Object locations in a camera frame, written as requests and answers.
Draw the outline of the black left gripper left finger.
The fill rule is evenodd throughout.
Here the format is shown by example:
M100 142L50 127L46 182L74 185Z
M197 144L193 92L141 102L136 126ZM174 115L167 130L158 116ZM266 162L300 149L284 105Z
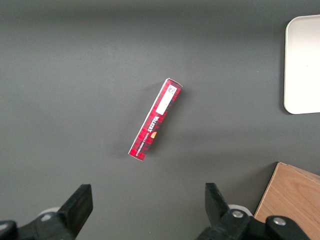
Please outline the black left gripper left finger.
M13 220L0 222L2 240L75 240L93 210L92 186L82 184L56 211L40 214L18 227Z

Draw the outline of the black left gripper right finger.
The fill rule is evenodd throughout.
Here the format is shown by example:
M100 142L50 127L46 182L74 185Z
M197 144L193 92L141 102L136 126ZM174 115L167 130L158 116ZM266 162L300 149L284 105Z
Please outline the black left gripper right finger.
M268 216L265 222L239 208L230 208L215 183L205 184L205 210L210 227L198 240L308 240L308 235L292 219Z

